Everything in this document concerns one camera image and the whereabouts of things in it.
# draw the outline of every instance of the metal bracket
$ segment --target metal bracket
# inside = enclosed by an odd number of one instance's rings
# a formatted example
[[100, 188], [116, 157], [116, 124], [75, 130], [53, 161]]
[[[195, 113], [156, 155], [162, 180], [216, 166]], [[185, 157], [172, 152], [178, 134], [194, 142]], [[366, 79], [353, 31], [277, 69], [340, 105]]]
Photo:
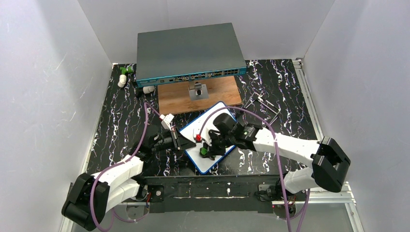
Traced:
[[[295, 204], [304, 204], [305, 201], [296, 201]], [[349, 183], [346, 182], [340, 192], [329, 192], [322, 188], [311, 188], [309, 203], [329, 204], [329, 203], [356, 203], [351, 193]], [[283, 201], [272, 201], [272, 205], [283, 204]]]
[[313, 104], [312, 97], [310, 96], [310, 90], [308, 87], [308, 82], [306, 80], [305, 72], [303, 71], [303, 61], [301, 58], [293, 60], [293, 66], [296, 71], [296, 77], [300, 84], [300, 89], [302, 90], [303, 97], [305, 98], [307, 111], [309, 112], [310, 118], [312, 119], [313, 128], [316, 132], [316, 137], [318, 140], [322, 140], [323, 133], [319, 125], [318, 115], [316, 113], [315, 105]]
[[279, 116], [279, 109], [276, 106], [274, 106], [271, 102], [264, 99], [263, 95], [258, 94], [257, 92], [252, 93], [249, 100], [245, 103], [245, 105], [242, 108], [248, 109], [254, 102], [259, 102], [259, 104], [266, 107], [270, 112], [274, 114], [272, 120], [270, 120], [269, 122], [269, 125], [272, 125]]
[[163, 202], [164, 201], [164, 186], [162, 185], [152, 185], [149, 187], [149, 192], [151, 192], [150, 202]]
[[188, 90], [192, 101], [209, 98], [208, 89], [205, 84], [189, 81]]
[[356, 205], [353, 203], [346, 203], [345, 206], [351, 222], [351, 227], [353, 228], [353, 232], [364, 232], [365, 230], [363, 229], [359, 214], [357, 213]]

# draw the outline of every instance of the black marble surface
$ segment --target black marble surface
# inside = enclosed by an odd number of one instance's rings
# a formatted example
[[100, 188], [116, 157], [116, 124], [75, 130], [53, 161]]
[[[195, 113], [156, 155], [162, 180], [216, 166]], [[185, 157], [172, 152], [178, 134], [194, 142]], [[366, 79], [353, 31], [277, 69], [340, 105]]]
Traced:
[[[301, 139], [316, 139], [292, 60], [250, 60], [247, 62], [252, 67], [250, 72], [235, 78], [242, 102], [245, 103], [253, 92], [261, 93], [280, 109], [279, 118], [272, 125], [275, 132]], [[158, 109], [156, 91], [135, 99], [129, 78], [124, 89], [117, 86], [118, 77], [121, 74], [119, 67], [129, 65], [116, 65], [113, 69], [88, 162], [87, 171], [89, 173], [99, 172], [108, 165], [121, 160], [130, 152], [132, 145], [141, 138], [145, 120], [144, 101]], [[249, 107], [249, 110], [265, 119], [271, 117], [266, 109], [257, 103]], [[200, 113], [203, 111], [175, 115], [174, 123], [180, 129]], [[244, 119], [247, 122], [254, 122], [249, 116], [245, 116]], [[159, 118], [151, 112], [149, 123], [161, 125]], [[284, 171], [301, 167], [301, 164], [293, 160], [285, 158], [281, 160]], [[199, 174], [184, 152], [171, 151], [155, 154], [155, 158], [151, 163], [144, 165], [143, 170], [145, 176]], [[275, 154], [235, 148], [208, 174], [278, 174], [278, 165]]]

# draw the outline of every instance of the robotic arm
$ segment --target robotic arm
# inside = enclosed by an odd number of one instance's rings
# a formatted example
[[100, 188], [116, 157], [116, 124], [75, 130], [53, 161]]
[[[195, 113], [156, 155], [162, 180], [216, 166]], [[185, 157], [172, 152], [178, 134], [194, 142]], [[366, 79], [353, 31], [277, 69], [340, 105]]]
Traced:
[[[241, 149], [275, 153], [272, 133], [267, 128], [254, 124], [241, 125], [228, 114], [215, 118], [213, 124], [218, 129], [207, 130], [205, 136], [207, 156], [219, 154], [225, 147], [235, 145]], [[276, 133], [280, 155], [298, 161], [306, 168], [289, 172], [284, 178], [285, 189], [290, 194], [321, 187], [330, 192], [340, 192], [350, 166], [350, 159], [337, 142], [329, 137], [321, 141], [303, 140]], [[277, 193], [281, 194], [280, 185]]]
[[[147, 129], [139, 153], [130, 161], [105, 172], [99, 179], [94, 194], [94, 211], [100, 223], [105, 213], [124, 200], [142, 196], [146, 192], [145, 179], [140, 175], [144, 161], [157, 151], [185, 150], [196, 146], [194, 142], [182, 136], [175, 127], [171, 127], [172, 115], [161, 116], [164, 132], [159, 133], [155, 126]], [[259, 125], [235, 122], [228, 114], [221, 114], [213, 121], [218, 130], [205, 127], [204, 147], [201, 156], [212, 158], [223, 154], [225, 148], [235, 145], [241, 149], [261, 152], [275, 152], [275, 143], [271, 132]], [[295, 194], [301, 190], [322, 187], [331, 192], [340, 192], [350, 160], [335, 140], [325, 137], [321, 141], [302, 140], [276, 134], [280, 155], [306, 165], [306, 168], [289, 172], [284, 183], [287, 193]], [[90, 213], [90, 191], [99, 173], [79, 175], [71, 188], [61, 213], [86, 230], [96, 228]], [[281, 185], [276, 185], [273, 195], [281, 197]]]

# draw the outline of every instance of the white wall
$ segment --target white wall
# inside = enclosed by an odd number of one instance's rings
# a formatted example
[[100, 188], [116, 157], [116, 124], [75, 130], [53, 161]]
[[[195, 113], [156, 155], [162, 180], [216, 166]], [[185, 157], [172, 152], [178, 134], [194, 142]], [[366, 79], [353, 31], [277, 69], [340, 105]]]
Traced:
[[0, 231], [55, 232], [112, 65], [76, 0], [0, 12]]
[[409, 231], [410, 2], [336, 0], [305, 57], [326, 135], [351, 158], [365, 231]]
[[79, 0], [108, 57], [134, 63], [137, 34], [232, 22], [245, 59], [303, 57], [334, 0]]

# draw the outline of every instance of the white connector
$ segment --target white connector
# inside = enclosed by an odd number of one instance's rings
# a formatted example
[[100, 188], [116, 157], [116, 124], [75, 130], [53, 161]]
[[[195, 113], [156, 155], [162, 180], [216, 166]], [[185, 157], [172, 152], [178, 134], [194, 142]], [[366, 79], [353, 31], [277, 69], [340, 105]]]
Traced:
[[118, 87], [120, 88], [124, 87], [125, 83], [127, 83], [127, 76], [122, 74], [119, 76]]
[[171, 130], [171, 121], [172, 119], [174, 119], [174, 116], [172, 114], [168, 114], [167, 116], [161, 115], [160, 116], [161, 121], [161, 125], [167, 129], [167, 130]]
[[142, 88], [142, 90], [145, 94], [152, 93], [152, 92], [154, 92], [155, 87], [154, 86], [145, 86], [145, 87]]

